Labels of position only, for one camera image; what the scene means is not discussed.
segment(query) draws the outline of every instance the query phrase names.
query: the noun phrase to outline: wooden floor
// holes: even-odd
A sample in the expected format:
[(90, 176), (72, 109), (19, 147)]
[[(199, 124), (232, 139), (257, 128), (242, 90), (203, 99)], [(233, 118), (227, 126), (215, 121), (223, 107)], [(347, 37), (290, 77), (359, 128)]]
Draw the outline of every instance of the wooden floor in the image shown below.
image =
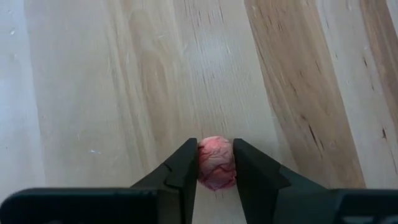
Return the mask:
[[(0, 0), (0, 200), (129, 186), (216, 134), (398, 189), (397, 26), (398, 0)], [(199, 185), (194, 223), (244, 223), (237, 190)]]

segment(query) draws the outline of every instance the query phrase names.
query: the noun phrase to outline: light wood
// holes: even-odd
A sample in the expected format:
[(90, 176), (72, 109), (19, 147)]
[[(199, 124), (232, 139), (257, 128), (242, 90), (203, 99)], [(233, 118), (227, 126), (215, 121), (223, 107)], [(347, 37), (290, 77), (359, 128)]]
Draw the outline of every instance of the light wood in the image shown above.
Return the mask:
[[(0, 200), (127, 187), (216, 134), (398, 189), (396, 0), (1, 0), (0, 21)], [(244, 223), (237, 189), (198, 185), (194, 222)]]

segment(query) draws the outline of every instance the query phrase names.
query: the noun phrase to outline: wrinkled surface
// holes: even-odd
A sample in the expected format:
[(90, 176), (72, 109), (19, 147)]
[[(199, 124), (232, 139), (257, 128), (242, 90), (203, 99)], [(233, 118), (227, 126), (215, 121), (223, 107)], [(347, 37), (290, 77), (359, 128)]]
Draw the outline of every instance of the wrinkled surface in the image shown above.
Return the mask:
[(199, 150), (199, 182), (210, 190), (227, 189), (236, 183), (232, 144), (221, 136), (203, 139)]

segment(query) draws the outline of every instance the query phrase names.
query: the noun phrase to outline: pink object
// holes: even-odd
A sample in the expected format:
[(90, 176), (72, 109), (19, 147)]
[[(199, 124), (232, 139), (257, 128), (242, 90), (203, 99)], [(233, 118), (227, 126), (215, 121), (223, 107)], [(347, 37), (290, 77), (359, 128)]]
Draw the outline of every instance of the pink object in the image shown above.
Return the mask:
[(232, 144), (221, 136), (203, 139), (199, 149), (199, 182), (210, 190), (227, 189), (236, 183)]

